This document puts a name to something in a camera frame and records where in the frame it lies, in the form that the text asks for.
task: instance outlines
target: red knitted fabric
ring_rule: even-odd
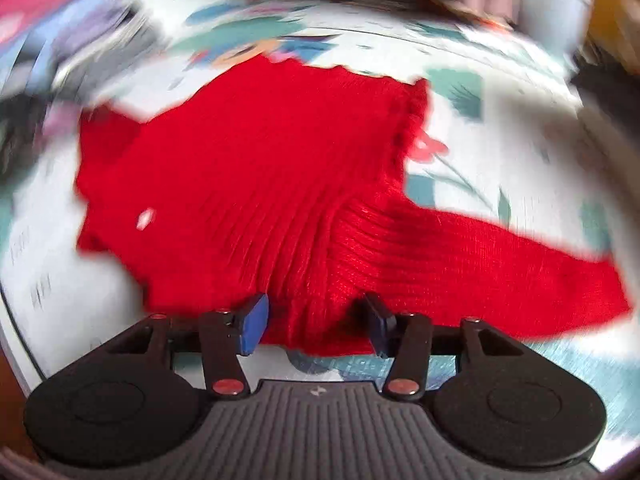
[[[137,124],[85,123],[79,246],[116,254],[152,311],[267,292],[265,342],[369,352],[352,303],[379,293],[439,324],[478,316],[547,336],[628,311],[610,261],[587,262],[402,193],[426,82],[257,57]]]

